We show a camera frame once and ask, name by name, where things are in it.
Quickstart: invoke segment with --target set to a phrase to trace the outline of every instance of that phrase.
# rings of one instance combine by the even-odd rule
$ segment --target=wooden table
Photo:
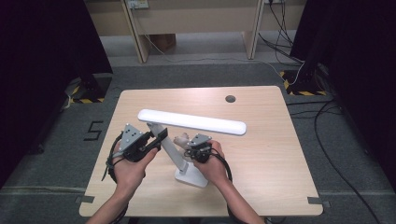
[[[225,97],[233,95],[234,103]],[[147,124],[137,119],[141,109],[155,109],[195,116],[244,121],[247,133],[234,136],[206,133],[221,142],[233,173],[233,183],[260,216],[315,216],[321,204],[296,132],[278,87],[227,87],[124,91],[109,124],[94,166],[86,197],[79,212],[89,217],[111,196],[116,184],[107,176],[105,161],[114,139],[133,124],[142,132]],[[169,136],[198,131],[168,127]],[[148,166],[142,185],[130,201],[128,217],[228,216],[226,203],[211,184],[200,189],[175,180],[176,166],[160,151]]]

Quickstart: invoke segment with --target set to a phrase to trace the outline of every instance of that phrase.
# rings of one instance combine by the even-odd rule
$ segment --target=gray floor
[[[263,32],[262,36],[276,42],[277,32]],[[134,43],[129,36],[102,36],[107,56],[117,74],[128,76],[131,71],[146,69],[153,66],[166,68],[176,65],[180,71],[188,69],[221,69],[212,65],[228,64],[232,69],[243,69],[240,64],[255,63],[267,66],[271,78],[265,83],[273,83],[282,87],[282,80],[278,72],[282,69],[298,69],[296,66],[286,66],[279,63],[292,63],[258,41],[255,60],[247,60],[242,36],[239,33],[227,34],[189,34],[177,35],[177,46],[163,54],[153,49],[144,64],[139,63],[134,51]],[[207,68],[196,65],[207,65]],[[123,88],[123,83],[116,79],[109,89],[108,98],[116,99]],[[327,96],[289,96],[284,91],[287,104],[296,102],[310,102],[329,100]],[[73,110],[65,111],[62,117],[52,127],[52,133],[46,140],[49,149],[42,156],[27,156],[8,180],[6,187],[0,191],[0,223],[82,223],[85,217],[78,214],[78,197],[85,191],[90,172],[82,172],[83,164],[94,164],[93,156],[101,146],[104,134],[99,141],[80,143],[81,136],[86,136],[86,130],[65,129],[67,121],[87,122],[88,120],[103,120],[100,127],[106,129],[111,118],[112,110],[117,101],[105,100],[102,104],[76,106]],[[318,111],[322,105],[289,105],[291,114],[307,110]],[[373,208],[381,223],[396,223],[396,197],[379,165],[364,153],[364,146],[359,137],[352,131],[339,107],[326,113],[318,119],[318,135],[323,141],[329,156],[342,174],[361,193],[362,197]],[[85,117],[76,116],[85,113]],[[304,119],[315,116],[315,113],[291,115],[294,127],[302,144],[308,166],[312,173],[318,193],[325,202],[324,213],[318,217],[287,217],[283,223],[375,223],[367,207],[361,202],[345,181],[334,171],[318,146],[314,135],[314,120]],[[76,147],[84,150],[76,152]]]

